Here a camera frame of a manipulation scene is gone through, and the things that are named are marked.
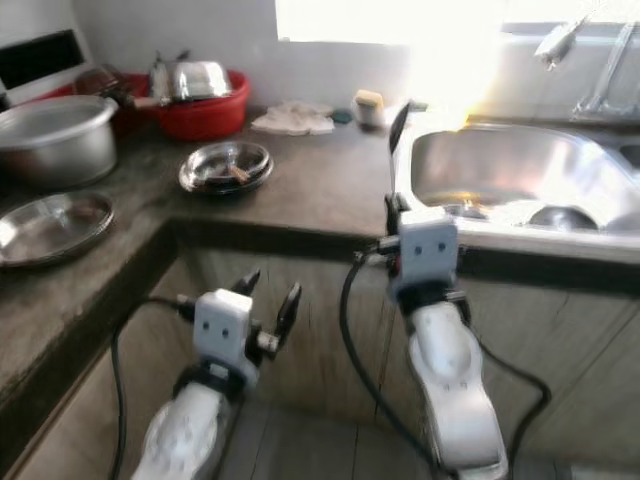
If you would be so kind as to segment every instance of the aluminum pot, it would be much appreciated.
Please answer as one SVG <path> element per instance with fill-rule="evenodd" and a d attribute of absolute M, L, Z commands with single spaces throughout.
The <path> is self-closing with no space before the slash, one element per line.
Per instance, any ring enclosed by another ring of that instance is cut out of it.
<path fill-rule="evenodd" d="M 32 187 L 82 185 L 116 165 L 110 99 L 69 96 L 41 100 L 0 114 L 0 168 Z"/>
<path fill-rule="evenodd" d="M 176 61 L 156 57 L 149 72 L 151 97 L 132 99 L 136 108 L 166 106 L 172 103 L 224 98 L 233 93 L 227 71 L 218 62 L 188 61 L 185 51 Z"/>

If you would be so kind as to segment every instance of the dish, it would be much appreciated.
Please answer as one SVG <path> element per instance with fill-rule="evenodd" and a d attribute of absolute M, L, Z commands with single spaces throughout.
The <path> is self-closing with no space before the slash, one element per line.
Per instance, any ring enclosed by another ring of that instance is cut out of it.
<path fill-rule="evenodd" d="M 240 169 L 246 178 L 244 183 L 259 175 L 269 161 L 269 152 L 256 143 L 231 141 L 212 143 L 199 148 L 180 169 L 189 177 L 188 183 L 228 185 L 243 183 L 234 174 Z"/>
<path fill-rule="evenodd" d="M 38 100 L 0 114 L 0 166 L 41 190 L 96 180 L 116 165 L 110 99 L 68 96 Z"/>
<path fill-rule="evenodd" d="M 92 192 L 51 195 L 0 218 L 0 267 L 40 266 L 88 251 L 113 220 L 111 201 Z"/>
<path fill-rule="evenodd" d="M 232 193 L 242 193 L 253 190 L 254 188 L 262 185 L 271 172 L 273 171 L 273 160 L 269 159 L 267 162 L 267 166 L 264 168 L 260 174 L 251 178 L 251 180 L 246 183 L 240 184 L 237 181 L 234 183 L 227 184 L 211 184 L 211 183 L 193 183 L 193 177 L 189 175 L 187 162 L 185 162 L 180 168 L 180 173 L 178 174 L 178 182 L 180 186 L 185 189 L 187 192 L 191 193 L 204 193 L 208 195 L 230 195 Z"/>

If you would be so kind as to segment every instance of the kitchen counter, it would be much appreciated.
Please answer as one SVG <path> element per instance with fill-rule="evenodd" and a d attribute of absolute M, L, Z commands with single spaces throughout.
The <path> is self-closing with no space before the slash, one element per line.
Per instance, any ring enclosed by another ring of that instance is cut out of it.
<path fill-rule="evenodd" d="M 354 247 L 384 234 L 386 134 L 365 134 L 351 124 L 326 136 L 245 131 L 238 137 L 262 144 L 275 160 L 273 174 L 256 191 L 229 198 L 185 193 L 177 171 L 199 144 L 166 139 L 149 127 L 119 145 L 116 170 L 88 187 L 109 195 L 115 206 L 111 232 L 96 248 L 62 266 L 0 274 L 0 430 L 15 432 L 0 439 L 0 474 L 180 243 L 279 244 L 283 252 L 304 254 L 337 234 L 343 243 L 335 249 L 348 259 Z M 287 237 L 298 230 L 308 232 Z M 640 281 L 637 265 L 553 256 L 541 261 L 483 248 L 467 251 L 463 273 L 627 293 Z M 624 282 L 614 281 L 620 277 Z"/>
<path fill-rule="evenodd" d="M 246 131 L 238 137 L 259 142 L 274 158 L 271 177 L 256 191 L 237 198 L 182 191 L 176 180 L 179 165 L 199 144 L 166 139 L 149 127 L 122 142 L 116 169 L 87 187 L 107 194 L 115 207 L 111 231 L 96 248 L 61 266 L 0 274 L 0 430 L 8 431 L 5 422 L 22 428 L 20 422 L 28 421 L 21 399 L 38 396 L 41 405 L 48 405 L 43 392 L 56 391 L 52 397 L 64 393 L 54 384 L 68 388 L 69 376 L 78 373 L 77 359 L 92 355 L 86 337 L 104 338 L 114 328 L 112 317 L 117 317 L 122 299 L 107 291 L 108 285 L 119 284 L 121 295 L 139 297 L 148 280 L 138 282 L 132 273 L 148 279 L 168 266 L 177 247 L 172 235 L 158 235 L 168 219 L 384 233 L 382 199 L 390 185 L 385 135 L 363 134 L 352 124 L 328 136 Z M 215 228 L 208 233 L 216 235 Z M 131 272 L 132 265 L 139 271 Z M 96 311 L 102 319 L 95 318 Z M 104 325 L 89 328 L 85 321 Z M 75 355 L 61 352 L 63 344 Z M 53 360 L 58 368 L 42 377 L 42 367 Z M 20 438 L 7 437 L 0 440 L 0 473 L 14 460 L 7 452 L 20 446 Z"/>

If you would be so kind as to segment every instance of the sink basin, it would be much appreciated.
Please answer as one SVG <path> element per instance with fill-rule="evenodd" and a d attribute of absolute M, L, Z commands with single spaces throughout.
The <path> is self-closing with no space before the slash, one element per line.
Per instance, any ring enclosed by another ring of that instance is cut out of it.
<path fill-rule="evenodd" d="M 463 236 L 598 245 L 594 237 L 640 236 L 640 188 L 629 163 L 587 137 L 517 125 L 415 129 L 404 137 L 396 191 L 412 209 L 454 215 Z M 562 231 L 531 225 L 545 207 L 588 221 Z"/>

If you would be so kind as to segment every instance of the metal container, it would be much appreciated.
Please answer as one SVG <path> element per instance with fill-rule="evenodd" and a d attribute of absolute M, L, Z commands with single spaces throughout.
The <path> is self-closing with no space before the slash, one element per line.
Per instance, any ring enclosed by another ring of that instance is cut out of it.
<path fill-rule="evenodd" d="M 213 143 L 199 148 L 186 162 L 186 170 L 194 181 L 209 184 L 236 183 L 231 171 L 237 167 L 249 178 L 256 177 L 267 166 L 269 152 L 262 145 L 243 141 Z"/>
<path fill-rule="evenodd" d="M 246 177 L 239 178 L 235 170 Z M 261 145 L 229 141 L 205 145 L 185 160 L 178 181 L 188 192 L 214 195 L 250 190 L 262 184 L 273 170 L 273 160 Z"/>
<path fill-rule="evenodd" d="M 227 71 L 217 62 L 157 62 L 150 73 L 151 93 L 163 104 L 231 95 Z"/>
<path fill-rule="evenodd" d="M 109 119 L 117 104 L 94 96 L 42 100 L 0 114 L 0 168 L 30 186 L 82 185 L 116 165 Z"/>
<path fill-rule="evenodd" d="M 0 218 L 0 268 L 50 265 L 89 250 L 113 220 L 108 198 L 92 192 L 52 195 Z"/>
<path fill-rule="evenodd" d="M 598 225 L 587 214 L 575 207 L 547 205 L 534 213 L 529 225 L 550 227 L 561 232 L 598 230 Z"/>

